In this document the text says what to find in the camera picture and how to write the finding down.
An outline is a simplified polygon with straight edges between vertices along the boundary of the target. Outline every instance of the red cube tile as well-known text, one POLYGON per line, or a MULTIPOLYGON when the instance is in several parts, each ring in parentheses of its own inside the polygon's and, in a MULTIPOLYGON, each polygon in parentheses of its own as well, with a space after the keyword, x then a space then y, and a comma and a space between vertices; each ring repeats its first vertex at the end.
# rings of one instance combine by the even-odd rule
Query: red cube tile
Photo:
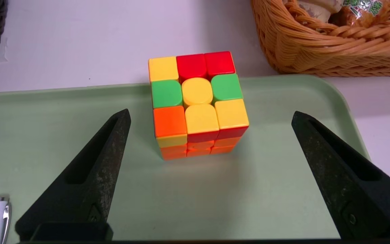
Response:
POLYGON ((204 57, 209 80, 216 75, 233 74, 236 72, 233 58, 229 51, 208 53, 204 54, 204 57))
POLYGON ((180 84, 194 77, 207 79, 204 54, 177 56, 177 69, 180 84))

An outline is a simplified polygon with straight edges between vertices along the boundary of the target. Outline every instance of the white table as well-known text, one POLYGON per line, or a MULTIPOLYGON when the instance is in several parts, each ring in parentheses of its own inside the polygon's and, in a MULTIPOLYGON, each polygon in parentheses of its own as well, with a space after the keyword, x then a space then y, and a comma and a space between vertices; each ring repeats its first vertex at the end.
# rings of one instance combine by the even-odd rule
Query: white table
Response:
MULTIPOLYGON (((12 0, 4 37, 0 92, 147 82, 151 57, 220 50, 232 52, 240 76, 276 74, 249 0, 12 0)), ((390 176, 390 77, 328 80, 390 176)))

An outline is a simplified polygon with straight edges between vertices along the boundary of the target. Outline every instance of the pen clip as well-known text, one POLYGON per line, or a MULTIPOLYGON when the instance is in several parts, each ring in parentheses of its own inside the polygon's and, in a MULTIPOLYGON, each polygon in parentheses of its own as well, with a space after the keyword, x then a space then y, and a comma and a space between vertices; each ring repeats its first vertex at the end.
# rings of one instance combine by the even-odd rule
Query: pen clip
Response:
POLYGON ((11 206, 10 206, 9 202, 7 202, 7 205, 4 208, 3 219, 5 220, 5 226, 4 226, 4 229, 3 229, 3 239, 1 241, 1 244, 6 244, 7 236, 8 236, 8 230, 9 230, 9 227, 10 227, 10 219, 11 219, 11 206))

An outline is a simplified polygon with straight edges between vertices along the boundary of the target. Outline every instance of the yellow cube tile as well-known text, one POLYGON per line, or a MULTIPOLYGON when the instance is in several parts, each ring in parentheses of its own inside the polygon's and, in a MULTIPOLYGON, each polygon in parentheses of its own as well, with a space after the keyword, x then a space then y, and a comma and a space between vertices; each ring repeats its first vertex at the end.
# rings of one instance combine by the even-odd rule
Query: yellow cube tile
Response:
POLYGON ((148 60, 150 82, 159 80, 177 80, 177 59, 176 57, 163 57, 148 60))
POLYGON ((210 104, 213 100, 212 85, 207 79, 195 77, 181 84, 185 108, 197 104, 210 104))
POLYGON ((215 102, 220 132, 217 139, 226 139, 243 136, 249 127, 243 99, 215 102))
POLYGON ((215 108, 210 104, 189 106, 185 111, 188 142, 215 140, 219 133, 215 108))
POLYGON ((188 135, 181 134, 176 136, 157 137, 156 140, 160 148, 180 146, 188 142, 188 135))
POLYGON ((221 129, 249 126, 243 99, 218 101, 215 103, 215 108, 221 129))

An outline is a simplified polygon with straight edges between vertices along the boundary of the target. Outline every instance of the food in basket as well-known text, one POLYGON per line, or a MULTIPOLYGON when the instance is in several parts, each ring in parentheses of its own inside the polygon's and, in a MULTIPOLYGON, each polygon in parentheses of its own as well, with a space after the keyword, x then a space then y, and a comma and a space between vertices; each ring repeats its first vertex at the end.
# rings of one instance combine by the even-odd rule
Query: food in basket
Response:
POLYGON ((332 15, 337 26, 370 27, 389 19, 390 0, 345 0, 342 9, 332 15))
POLYGON ((317 18, 325 23, 331 14, 337 13, 342 7, 343 0, 298 0, 297 3, 302 9, 313 18, 317 18))

